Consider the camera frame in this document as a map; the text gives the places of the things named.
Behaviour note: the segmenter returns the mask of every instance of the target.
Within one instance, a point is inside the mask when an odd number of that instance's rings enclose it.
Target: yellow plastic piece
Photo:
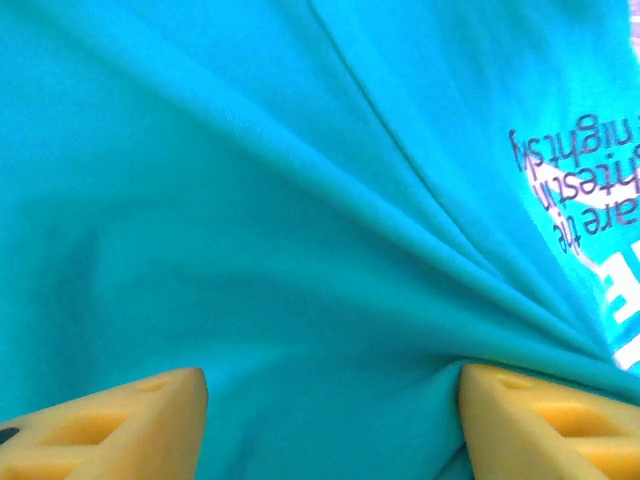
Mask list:
[[[180,369],[3,423],[0,480],[192,480],[207,397]]]
[[[640,479],[640,408],[486,365],[464,367],[476,480]]]

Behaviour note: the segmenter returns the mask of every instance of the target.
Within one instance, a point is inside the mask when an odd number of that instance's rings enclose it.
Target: turquoise fabric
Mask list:
[[[195,365],[198,479],[459,480],[466,362],[640,404],[509,139],[628,115],[628,30],[604,0],[1,1],[0,417]]]

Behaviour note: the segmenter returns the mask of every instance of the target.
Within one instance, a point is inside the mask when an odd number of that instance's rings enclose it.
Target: yellow foam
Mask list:
[[[0,424],[0,480],[192,480],[206,408],[189,368],[16,418]]]
[[[476,480],[640,479],[640,408],[486,365],[459,409]]]

